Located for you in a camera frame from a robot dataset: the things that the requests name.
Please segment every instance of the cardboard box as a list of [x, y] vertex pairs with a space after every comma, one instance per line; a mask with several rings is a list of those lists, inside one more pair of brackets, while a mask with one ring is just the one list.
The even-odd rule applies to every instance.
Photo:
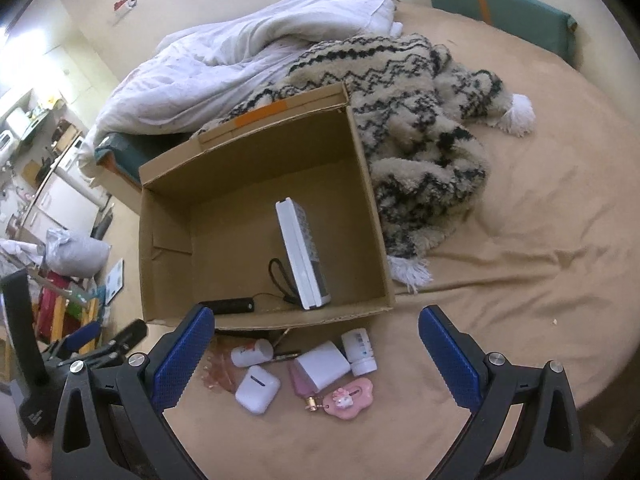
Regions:
[[305, 311], [255, 298], [223, 329], [329, 323], [394, 304], [364, 154], [342, 85], [276, 102], [140, 168], [140, 284], [145, 320], [176, 325], [198, 301], [280, 296], [268, 262], [290, 272], [275, 203], [305, 210], [332, 301]]

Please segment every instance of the beige bed sheet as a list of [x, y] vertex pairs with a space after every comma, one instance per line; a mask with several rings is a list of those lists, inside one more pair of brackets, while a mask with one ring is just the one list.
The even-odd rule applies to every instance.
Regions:
[[[308, 413], [282, 364], [264, 416], [196, 373], [167, 419], [211, 479], [426, 478], [462, 428], [458, 408], [417, 335], [438, 303], [486, 351], [512, 363], [564, 363], [581, 406], [625, 366], [640, 341], [640, 139], [611, 102], [559, 57], [484, 23], [401, 5], [404, 32], [446, 44], [454, 58], [498, 73], [529, 96], [535, 133], [485, 126], [492, 174], [465, 223], [433, 251], [428, 289], [366, 322], [300, 329], [308, 348], [364, 324], [378, 360], [373, 405], [343, 422]], [[505, 442], [498, 448], [503, 449]]]

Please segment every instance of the white blanket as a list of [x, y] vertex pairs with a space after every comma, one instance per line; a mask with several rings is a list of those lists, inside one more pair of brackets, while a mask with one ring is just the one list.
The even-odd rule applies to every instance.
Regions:
[[156, 55], [113, 91], [82, 145], [79, 165], [97, 176], [94, 148], [110, 132], [194, 132], [260, 84], [286, 72], [311, 42], [372, 32], [399, 36], [396, 0], [282, 0], [236, 20], [168, 35]]

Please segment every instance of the metal bolt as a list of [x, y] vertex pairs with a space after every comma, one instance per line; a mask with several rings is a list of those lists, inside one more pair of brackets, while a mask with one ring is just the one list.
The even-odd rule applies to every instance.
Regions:
[[84, 368], [84, 363], [82, 361], [74, 361], [71, 363], [69, 367], [69, 371], [73, 374], [79, 374]]
[[133, 354], [130, 358], [129, 358], [129, 365], [131, 366], [140, 366], [142, 363], [145, 362], [145, 355], [144, 354]]
[[560, 361], [551, 361], [549, 363], [549, 368], [551, 368], [556, 374], [559, 374], [564, 370], [562, 363]]
[[489, 362], [492, 365], [502, 366], [507, 359], [504, 358], [504, 355], [500, 354], [500, 352], [491, 352], [489, 354]]

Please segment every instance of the black and white knit blanket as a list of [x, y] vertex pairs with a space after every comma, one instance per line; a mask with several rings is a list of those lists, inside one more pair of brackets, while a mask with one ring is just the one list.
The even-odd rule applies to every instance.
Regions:
[[199, 132], [337, 82], [346, 86], [369, 164], [391, 275], [415, 292], [431, 281], [428, 251], [459, 225], [489, 173], [484, 149], [463, 121], [521, 136], [533, 126], [530, 101], [420, 34], [354, 36], [312, 46], [286, 77]]

